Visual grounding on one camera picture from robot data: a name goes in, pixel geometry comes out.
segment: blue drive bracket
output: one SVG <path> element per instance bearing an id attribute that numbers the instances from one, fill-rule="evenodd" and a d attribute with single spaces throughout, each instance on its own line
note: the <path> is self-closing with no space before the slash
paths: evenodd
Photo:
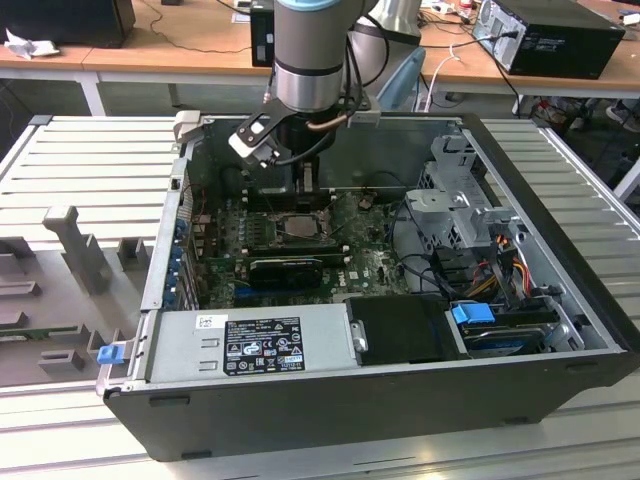
<path id="1" fill-rule="evenodd" d="M 460 303 L 451 309 L 456 324 L 494 323 L 491 307 L 487 303 Z"/>

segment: power supply label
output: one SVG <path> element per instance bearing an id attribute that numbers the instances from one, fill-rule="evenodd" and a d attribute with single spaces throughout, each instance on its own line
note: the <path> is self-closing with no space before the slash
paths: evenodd
<path id="1" fill-rule="evenodd" d="M 300 317 L 226 322 L 223 370 L 229 376 L 304 370 Z"/>

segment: blue latch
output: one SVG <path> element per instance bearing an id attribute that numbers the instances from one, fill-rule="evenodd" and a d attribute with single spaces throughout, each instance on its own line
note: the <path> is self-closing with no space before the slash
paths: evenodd
<path id="1" fill-rule="evenodd" d="M 488 303 L 460 303 L 451 310 L 458 325 L 462 323 L 493 323 L 493 316 Z"/>
<path id="2" fill-rule="evenodd" d="M 124 345 L 105 345 L 98 350 L 99 365 L 114 365 L 124 363 Z"/>

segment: white cable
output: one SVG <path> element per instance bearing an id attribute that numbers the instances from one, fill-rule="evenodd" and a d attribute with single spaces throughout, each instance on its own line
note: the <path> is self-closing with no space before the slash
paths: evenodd
<path id="1" fill-rule="evenodd" d="M 479 42 L 483 42 L 485 40 L 494 40 L 496 37 L 494 36 L 488 36 L 488 37 L 482 37 L 482 38 L 478 38 L 475 43 L 479 43 Z M 427 104 L 424 107 L 424 112 L 425 113 L 429 113 L 429 110 L 431 109 L 431 103 L 433 102 L 433 87 L 436 84 L 436 78 L 438 77 L 438 73 L 440 72 L 440 69 L 444 66 L 445 63 L 447 63 L 449 60 L 456 60 L 458 62 L 461 62 L 462 59 L 457 56 L 455 53 L 453 53 L 453 49 L 457 48 L 457 47 L 464 47 L 466 46 L 465 44 L 457 44 L 457 43 L 452 43 L 451 45 L 449 45 L 449 56 L 445 59 L 443 59 L 440 64 L 437 66 L 436 71 L 433 72 L 433 78 L 431 79 L 431 85 L 429 86 L 429 91 L 427 92 Z"/>

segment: copper pipe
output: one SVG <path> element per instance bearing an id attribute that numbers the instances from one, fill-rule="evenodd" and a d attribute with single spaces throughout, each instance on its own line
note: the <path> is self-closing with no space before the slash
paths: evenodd
<path id="1" fill-rule="evenodd" d="M 349 117 L 347 117 L 347 115 L 343 113 L 341 115 L 338 115 L 333 120 L 329 120 L 328 122 L 324 122 L 324 123 L 307 122 L 307 128 L 312 132 L 324 132 L 325 130 L 329 130 L 331 128 L 337 127 L 340 124 L 346 122 L 348 118 Z"/>

